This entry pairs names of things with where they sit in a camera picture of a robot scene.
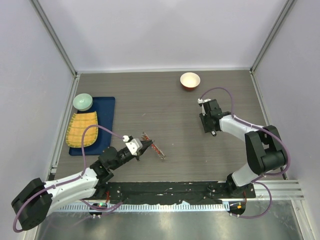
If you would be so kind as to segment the red plastic handle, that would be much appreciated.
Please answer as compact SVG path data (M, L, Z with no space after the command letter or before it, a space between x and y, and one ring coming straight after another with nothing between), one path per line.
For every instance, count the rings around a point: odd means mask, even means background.
M150 140L150 138L146 135L144 136L144 138L145 140ZM160 158L163 157L162 151L154 143L151 145L151 148L158 154Z

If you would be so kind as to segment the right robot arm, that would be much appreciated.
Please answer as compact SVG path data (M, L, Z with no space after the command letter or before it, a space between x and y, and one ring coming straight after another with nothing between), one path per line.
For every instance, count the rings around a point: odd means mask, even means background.
M223 112L216 99L197 100L201 107L199 114L205 133L216 136L217 132L228 133L245 144L246 164L226 179L226 193L233 198L263 175L288 167L290 157L278 129L273 126L259 126L238 118L231 112Z

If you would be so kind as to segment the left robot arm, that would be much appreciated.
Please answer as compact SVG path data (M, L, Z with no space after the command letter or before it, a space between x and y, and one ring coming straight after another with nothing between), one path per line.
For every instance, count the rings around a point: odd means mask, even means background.
M11 202L15 213L14 232L33 229L52 212L74 201L102 199L107 192L105 184L114 176L112 171L132 159L139 159L152 144L152 140L134 138L120 150L107 147L81 172L58 180L31 180Z

